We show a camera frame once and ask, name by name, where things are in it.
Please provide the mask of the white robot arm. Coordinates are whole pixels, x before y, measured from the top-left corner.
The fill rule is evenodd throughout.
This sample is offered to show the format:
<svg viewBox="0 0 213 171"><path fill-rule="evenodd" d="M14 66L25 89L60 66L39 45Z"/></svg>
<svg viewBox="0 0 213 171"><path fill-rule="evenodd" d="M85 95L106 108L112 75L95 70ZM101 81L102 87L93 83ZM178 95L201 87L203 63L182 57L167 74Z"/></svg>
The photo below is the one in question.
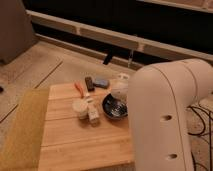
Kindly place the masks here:
<svg viewBox="0 0 213 171"><path fill-rule="evenodd" d="M194 171L186 109L213 92L213 66L187 59L120 75L112 96L125 101L136 171Z"/></svg>

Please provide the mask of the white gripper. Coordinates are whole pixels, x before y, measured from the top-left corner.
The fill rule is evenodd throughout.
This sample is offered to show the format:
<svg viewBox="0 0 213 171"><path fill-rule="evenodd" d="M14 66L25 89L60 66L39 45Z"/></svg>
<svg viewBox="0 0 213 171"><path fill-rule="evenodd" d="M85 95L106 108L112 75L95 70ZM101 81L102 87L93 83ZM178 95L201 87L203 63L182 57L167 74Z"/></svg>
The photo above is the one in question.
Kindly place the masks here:
<svg viewBox="0 0 213 171"><path fill-rule="evenodd" d="M128 83L130 76L125 73L117 75L115 83L111 88L111 95L121 101L125 101L127 98Z"/></svg>

